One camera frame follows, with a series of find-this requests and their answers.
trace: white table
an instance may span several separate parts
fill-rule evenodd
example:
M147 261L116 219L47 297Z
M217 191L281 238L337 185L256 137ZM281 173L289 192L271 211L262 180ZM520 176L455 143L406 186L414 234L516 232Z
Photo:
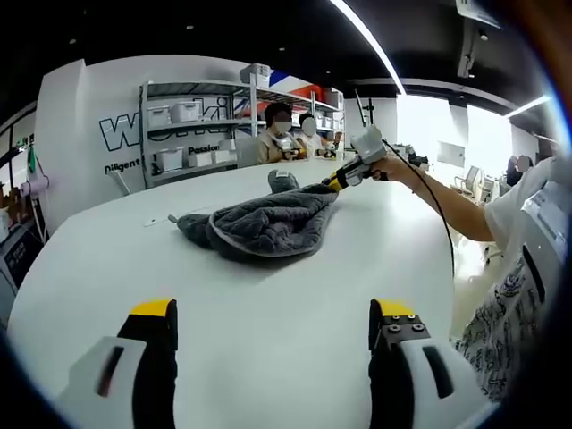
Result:
M32 380L56 397L70 366L133 307L176 298L178 427L367 428L370 299L404 299L433 337L447 338L453 283L439 216L401 184L365 181L340 194L323 247L277 270L224 260L166 221L269 193L276 167L305 185L336 165L212 174L68 219L11 315L9 337Z

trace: metal shelf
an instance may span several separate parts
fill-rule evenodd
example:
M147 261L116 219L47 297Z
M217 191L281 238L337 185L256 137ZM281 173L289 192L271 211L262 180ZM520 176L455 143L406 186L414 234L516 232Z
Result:
M244 97L247 97L249 91L250 86L244 83L225 82L223 80L196 80L192 82L149 83L147 97L230 96L240 92L244 92Z
M318 131L328 131L328 132L342 132L341 130L335 130L334 128L326 128L326 127L316 127Z
M165 180L173 179L175 177L181 177L181 176L185 176L187 174L192 174L194 172L209 172L211 170L218 170L220 168L227 168L227 167L237 166L237 165L238 165L237 161L228 161L226 163L203 165L202 167L186 167L186 168L181 168L179 170L172 170L170 172L162 172L161 174L151 176L151 180L152 181L165 181Z
M335 108L333 105L327 105L321 101L315 101L315 109L324 112L340 112L340 109Z
M192 121L169 123L161 127L149 127L147 133L166 134L167 132L175 132L178 130L186 130L191 128L219 128L219 127L238 127L240 125L250 125L250 119L226 119L222 121Z
M180 170L165 172L157 176L151 175L153 154L156 153L157 145L151 142L153 135L174 134L176 131L193 129L216 129L227 130L227 138L235 138L235 131L242 127L249 127L250 135L255 138L260 132L259 128L266 125L265 121L259 121L256 116L248 118L235 118L235 100L242 98L248 100L251 108L257 106L259 102L282 102L288 105L295 105L307 109L315 116L316 112L332 114L342 112L332 105L327 105L315 100L315 93L311 92L310 98L275 91L269 88L259 88L253 75L250 83L229 82L222 80L193 80L183 82L144 82L139 89L139 130L140 130L140 153L146 188L153 188L160 182L168 182L170 179L176 180L181 176L192 177L193 174L221 171L225 168L236 168L236 162L219 163L205 165L204 167L186 167ZM172 123L165 126L149 127L147 122L147 111L149 101L161 98L186 98L186 97L224 97L227 98L226 120L215 121L194 121ZM326 127L318 127L320 131L336 132L338 130Z
M257 87L257 99L273 103L286 103L287 105L303 105L308 110L312 107L312 100L309 98L294 96L285 92L272 91L267 88Z

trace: gray cloth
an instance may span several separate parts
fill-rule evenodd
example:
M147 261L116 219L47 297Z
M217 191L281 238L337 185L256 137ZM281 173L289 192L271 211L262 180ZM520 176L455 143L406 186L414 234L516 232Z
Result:
M188 214L176 221L182 233L202 248L239 261L292 257L319 249L338 193L323 184L298 189L294 176L268 181L273 190L290 189L218 210Z

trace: black ceiling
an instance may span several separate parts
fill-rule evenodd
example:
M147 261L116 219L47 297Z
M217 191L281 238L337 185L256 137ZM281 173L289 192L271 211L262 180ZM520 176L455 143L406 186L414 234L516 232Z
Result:
M473 21L475 31L485 31L488 40L476 42L471 69L475 77L458 77L467 20L458 15L454 0L347 3L380 42L401 78L464 84L516 105L543 94L539 67L518 36ZM61 10L34 7L34 12L12 12L11 29L0 26L0 123L37 99L44 74L80 58L90 64L134 55L216 56L267 63L348 92L353 90L348 80L389 77L370 46L327 0L131 6L84 2L61 6ZM431 93L427 88L419 90ZM360 96L386 95L388 91L394 94L395 87L363 87ZM469 97L466 101L500 113L508 111L483 100ZM531 112L523 115L523 121L529 122L526 128L530 129L531 125L540 126L543 118Z

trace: white wall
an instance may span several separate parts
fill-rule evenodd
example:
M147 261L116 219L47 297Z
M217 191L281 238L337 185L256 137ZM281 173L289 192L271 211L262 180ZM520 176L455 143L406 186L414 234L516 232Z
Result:
M368 103L368 99L362 98L362 103ZM391 144L397 141L397 100L395 98L373 98L374 124L382 132L382 135ZM346 100L346 147L351 147L352 137L356 137L363 129L359 117L358 101L355 98Z
M141 166L134 163L140 159L135 114L144 81L239 82L239 72L246 66L221 58L151 55L90 66L80 60L46 75L38 99L36 140L38 158L50 178L48 230L53 233L70 215L122 196L105 173L107 165L131 162L133 167L122 172L123 178L132 191L145 188ZM289 92L306 85L289 77L273 88ZM117 122L122 115L123 121ZM156 145L188 146L192 140L193 146L206 146L227 138L228 132L204 136L190 132L188 137L173 135Z
M512 129L512 155L529 156L530 159L536 163L536 154L538 153L538 139L528 134L514 125L511 126Z
M40 196L50 233L69 215L88 207L90 159L83 130L83 94L87 89L83 60L44 76L36 111L36 154L50 188Z

